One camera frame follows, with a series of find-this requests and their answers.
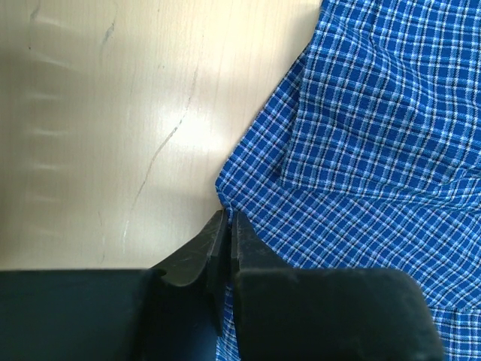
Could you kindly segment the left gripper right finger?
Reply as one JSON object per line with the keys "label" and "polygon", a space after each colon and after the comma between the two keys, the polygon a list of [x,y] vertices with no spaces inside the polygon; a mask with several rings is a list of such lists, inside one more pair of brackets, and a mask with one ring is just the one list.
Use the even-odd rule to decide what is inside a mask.
{"label": "left gripper right finger", "polygon": [[232,222],[234,325],[243,360],[442,360],[418,284],[392,268],[287,265],[247,216]]}

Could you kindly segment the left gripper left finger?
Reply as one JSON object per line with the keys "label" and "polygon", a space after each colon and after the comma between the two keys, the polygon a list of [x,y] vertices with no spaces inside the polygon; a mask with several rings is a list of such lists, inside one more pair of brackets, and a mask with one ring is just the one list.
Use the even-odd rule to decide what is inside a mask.
{"label": "left gripper left finger", "polygon": [[228,213],[152,268],[3,271],[3,360],[213,360]]}

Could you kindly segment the blue checkered long sleeve shirt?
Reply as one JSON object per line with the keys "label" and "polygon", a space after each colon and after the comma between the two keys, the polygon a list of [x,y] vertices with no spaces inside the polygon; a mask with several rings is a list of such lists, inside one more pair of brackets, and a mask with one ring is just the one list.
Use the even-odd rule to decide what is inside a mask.
{"label": "blue checkered long sleeve shirt", "polygon": [[284,260],[398,268],[480,358],[480,3],[324,1],[216,180]]}

